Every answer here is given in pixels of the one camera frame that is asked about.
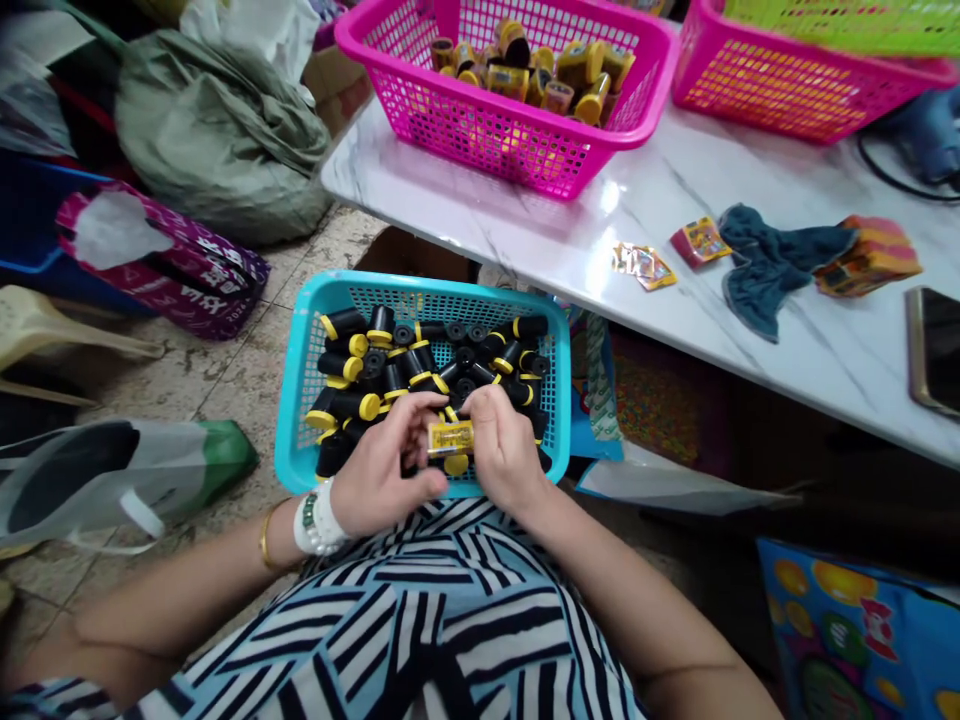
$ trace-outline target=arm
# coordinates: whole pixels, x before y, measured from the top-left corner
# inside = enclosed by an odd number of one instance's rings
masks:
[[[405,396],[364,434],[329,490],[334,517],[348,537],[375,535],[446,492],[446,476],[436,468],[400,477],[401,458],[425,465],[423,431],[436,418],[432,408],[446,402],[434,393]],[[308,557],[294,539],[299,503],[290,498],[281,504],[267,528],[271,561],[282,568]],[[5,690],[80,677],[103,688],[119,711],[129,708],[280,577],[260,552],[263,522],[263,516],[247,520],[83,608],[40,641]]]
[[[779,718],[764,687],[723,636],[669,580],[582,510],[540,469],[530,421],[490,386],[465,408],[474,459],[490,499],[560,564],[645,700],[667,718]]]

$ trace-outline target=white tabletop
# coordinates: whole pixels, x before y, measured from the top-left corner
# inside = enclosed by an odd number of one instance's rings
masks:
[[[915,285],[960,297],[960,215],[884,185],[851,142],[816,147],[671,105],[646,146],[616,155],[563,204],[398,141],[373,100],[331,153],[322,182],[341,201],[419,237],[960,467],[960,424],[909,396],[903,297]],[[782,229],[851,214],[892,218],[925,271],[855,300],[812,285],[793,293],[779,314],[780,342],[771,344],[724,302],[730,258],[694,272],[669,244],[682,225],[738,202]],[[612,272],[621,241],[657,248],[678,284],[648,293]]]

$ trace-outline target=bracelet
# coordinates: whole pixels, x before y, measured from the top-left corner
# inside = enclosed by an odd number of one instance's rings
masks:
[[[260,555],[263,557],[263,564],[266,565],[267,570],[275,573],[287,572],[287,568],[280,567],[270,558],[270,551],[267,550],[267,530],[270,528],[270,520],[273,518],[273,514],[285,502],[286,500],[281,500],[270,508],[270,512],[267,513],[267,516],[263,519],[263,525],[260,527]]]

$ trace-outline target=blue plastic basket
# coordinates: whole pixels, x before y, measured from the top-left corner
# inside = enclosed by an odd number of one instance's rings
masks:
[[[379,304],[393,308],[397,322],[402,323],[458,320],[493,327],[517,315],[545,315],[550,329],[540,341],[540,354],[550,360],[551,369],[543,378],[541,407],[550,414],[550,423],[542,447],[553,460],[547,478],[554,483],[560,481],[570,459],[570,329],[556,304],[514,290],[331,270],[304,285],[293,311],[274,455],[277,477],[288,490],[303,493],[316,487],[316,441],[320,431],[308,426],[303,418],[324,386],[324,375],[317,371],[325,336],[320,315],[352,305],[369,317],[373,306]],[[453,357],[449,343],[434,343],[431,347],[437,365]],[[473,467],[466,475],[451,478],[448,497],[480,495],[483,491]]]

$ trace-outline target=black and white striped clothing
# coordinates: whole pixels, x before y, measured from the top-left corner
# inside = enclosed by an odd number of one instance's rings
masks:
[[[116,713],[51,680],[4,717]],[[642,718],[626,671],[556,567],[478,498],[430,503],[271,601],[124,717]]]

